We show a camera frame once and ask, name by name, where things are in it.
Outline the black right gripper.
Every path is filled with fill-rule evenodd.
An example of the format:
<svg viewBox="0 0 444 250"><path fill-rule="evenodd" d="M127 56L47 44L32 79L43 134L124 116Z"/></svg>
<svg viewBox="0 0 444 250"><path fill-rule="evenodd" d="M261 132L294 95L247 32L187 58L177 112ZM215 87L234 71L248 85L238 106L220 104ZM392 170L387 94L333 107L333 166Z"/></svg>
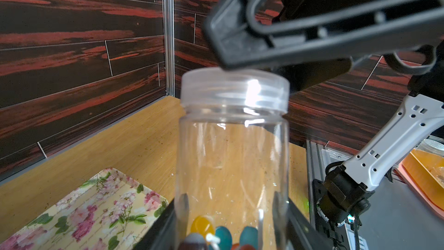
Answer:
<svg viewBox="0 0 444 250"><path fill-rule="evenodd" d="M257 19L265 0L220 0L203 34L224 69L278 67L299 92L381 54L411 92L442 92L444 0L281 0L277 23Z"/></svg>

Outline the clear plastic candy jar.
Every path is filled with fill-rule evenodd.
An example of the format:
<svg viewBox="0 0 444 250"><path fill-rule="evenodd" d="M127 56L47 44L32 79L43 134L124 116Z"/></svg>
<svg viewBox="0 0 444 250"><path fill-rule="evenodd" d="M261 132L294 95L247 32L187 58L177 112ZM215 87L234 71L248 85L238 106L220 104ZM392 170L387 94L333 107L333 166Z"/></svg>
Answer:
<svg viewBox="0 0 444 250"><path fill-rule="evenodd" d="M276 111L186 108L179 120L175 248L284 250L288 135Z"/></svg>

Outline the clear plastic jar lid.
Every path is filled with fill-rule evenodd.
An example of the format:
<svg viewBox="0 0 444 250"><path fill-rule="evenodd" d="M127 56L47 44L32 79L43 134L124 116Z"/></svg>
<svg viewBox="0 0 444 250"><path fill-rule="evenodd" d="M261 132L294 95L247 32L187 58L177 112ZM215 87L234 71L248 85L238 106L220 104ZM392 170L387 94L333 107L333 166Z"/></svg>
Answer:
<svg viewBox="0 0 444 250"><path fill-rule="evenodd" d="M183 74L181 86L182 106L225 105L288 113L290 83L271 72L200 68Z"/></svg>

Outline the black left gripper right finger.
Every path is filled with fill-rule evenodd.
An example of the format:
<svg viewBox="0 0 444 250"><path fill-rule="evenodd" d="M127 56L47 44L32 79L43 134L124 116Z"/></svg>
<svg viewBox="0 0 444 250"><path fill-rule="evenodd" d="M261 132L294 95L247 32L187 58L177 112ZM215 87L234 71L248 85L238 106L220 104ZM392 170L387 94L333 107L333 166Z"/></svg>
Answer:
<svg viewBox="0 0 444 250"><path fill-rule="evenodd" d="M275 192L272 218L277 250L331 250L332 245L309 223L291 199Z"/></svg>

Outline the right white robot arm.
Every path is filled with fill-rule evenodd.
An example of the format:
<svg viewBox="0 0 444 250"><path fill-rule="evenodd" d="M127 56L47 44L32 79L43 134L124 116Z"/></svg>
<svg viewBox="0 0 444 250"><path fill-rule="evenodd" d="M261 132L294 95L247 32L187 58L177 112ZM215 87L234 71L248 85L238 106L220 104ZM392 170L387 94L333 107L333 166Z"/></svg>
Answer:
<svg viewBox="0 0 444 250"><path fill-rule="evenodd" d="M385 174L444 124L444 0L220 0L203 33L228 71L269 68L293 93L381 54L410 75L396 114L324 181L320 212L332 223L358 216Z"/></svg>

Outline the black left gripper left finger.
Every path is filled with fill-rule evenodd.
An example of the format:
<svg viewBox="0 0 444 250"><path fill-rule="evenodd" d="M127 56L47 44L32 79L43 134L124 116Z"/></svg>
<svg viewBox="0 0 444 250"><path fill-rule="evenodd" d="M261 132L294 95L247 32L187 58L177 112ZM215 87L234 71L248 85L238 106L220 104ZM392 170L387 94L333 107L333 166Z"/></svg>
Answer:
<svg viewBox="0 0 444 250"><path fill-rule="evenodd" d="M189 204L188 200L179 200L179 208L185 208L177 215L173 199L156 219L148 232L136 243L134 250L176 250L186 237Z"/></svg>

